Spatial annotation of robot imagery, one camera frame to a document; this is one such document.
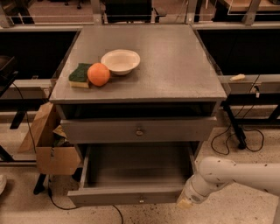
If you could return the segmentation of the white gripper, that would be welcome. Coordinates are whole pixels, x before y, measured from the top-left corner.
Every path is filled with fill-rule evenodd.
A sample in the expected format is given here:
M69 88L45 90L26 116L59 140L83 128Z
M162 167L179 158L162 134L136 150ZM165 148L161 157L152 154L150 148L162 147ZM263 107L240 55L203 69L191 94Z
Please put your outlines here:
M200 174L192 175L186 182L177 206L181 209L189 209L193 204L201 204L211 193L218 190L215 183L206 181Z

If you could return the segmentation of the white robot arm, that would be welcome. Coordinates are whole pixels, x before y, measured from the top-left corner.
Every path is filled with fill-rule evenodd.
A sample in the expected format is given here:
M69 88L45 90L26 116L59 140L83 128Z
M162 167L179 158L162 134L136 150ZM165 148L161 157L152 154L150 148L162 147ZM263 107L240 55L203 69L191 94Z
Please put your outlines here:
M280 203L280 164L247 164L219 157L203 158L185 182L177 206L187 209L201 204L211 193L237 183L278 197Z

